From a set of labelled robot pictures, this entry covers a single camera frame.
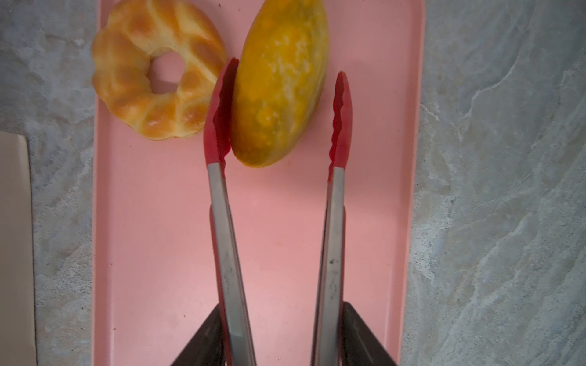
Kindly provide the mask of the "small brown oval bun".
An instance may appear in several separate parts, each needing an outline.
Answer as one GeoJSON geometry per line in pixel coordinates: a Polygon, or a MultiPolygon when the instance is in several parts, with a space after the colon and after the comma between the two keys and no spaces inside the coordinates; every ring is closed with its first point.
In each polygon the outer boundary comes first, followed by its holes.
{"type": "Polygon", "coordinates": [[[317,111],[329,58],[322,1],[265,1],[247,38],[233,91],[231,146],[241,163],[283,159],[317,111]]]}

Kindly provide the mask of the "blue checkered paper bag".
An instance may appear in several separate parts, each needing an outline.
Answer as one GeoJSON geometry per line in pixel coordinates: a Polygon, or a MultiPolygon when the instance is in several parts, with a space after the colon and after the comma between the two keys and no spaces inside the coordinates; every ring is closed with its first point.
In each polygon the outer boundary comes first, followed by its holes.
{"type": "Polygon", "coordinates": [[[6,132],[1,133],[1,364],[37,364],[27,140],[6,132]]]}

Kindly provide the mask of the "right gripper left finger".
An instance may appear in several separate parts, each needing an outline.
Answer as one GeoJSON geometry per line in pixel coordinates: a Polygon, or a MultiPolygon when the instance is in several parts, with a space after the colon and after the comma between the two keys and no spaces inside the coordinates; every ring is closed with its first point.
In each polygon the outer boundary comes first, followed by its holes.
{"type": "Polygon", "coordinates": [[[172,366],[223,365],[226,365],[226,359],[221,311],[218,304],[180,352],[172,366]]]}

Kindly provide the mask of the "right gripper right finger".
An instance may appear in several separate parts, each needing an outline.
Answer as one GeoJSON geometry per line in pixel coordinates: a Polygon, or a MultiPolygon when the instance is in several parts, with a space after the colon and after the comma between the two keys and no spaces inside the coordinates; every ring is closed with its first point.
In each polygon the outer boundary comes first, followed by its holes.
{"type": "Polygon", "coordinates": [[[397,366],[349,302],[343,303],[341,326],[343,366],[397,366]]]}

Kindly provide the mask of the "twisted yellow pretzel bread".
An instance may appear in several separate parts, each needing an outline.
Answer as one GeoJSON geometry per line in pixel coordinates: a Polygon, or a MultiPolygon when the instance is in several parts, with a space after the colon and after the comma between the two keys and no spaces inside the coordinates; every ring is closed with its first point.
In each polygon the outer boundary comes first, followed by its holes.
{"type": "Polygon", "coordinates": [[[210,100],[227,62],[212,20],[188,1],[120,1],[92,43],[96,94],[122,122],[150,140],[203,130],[210,100]],[[173,92],[156,94],[153,58],[176,52],[185,70],[173,92]]]}

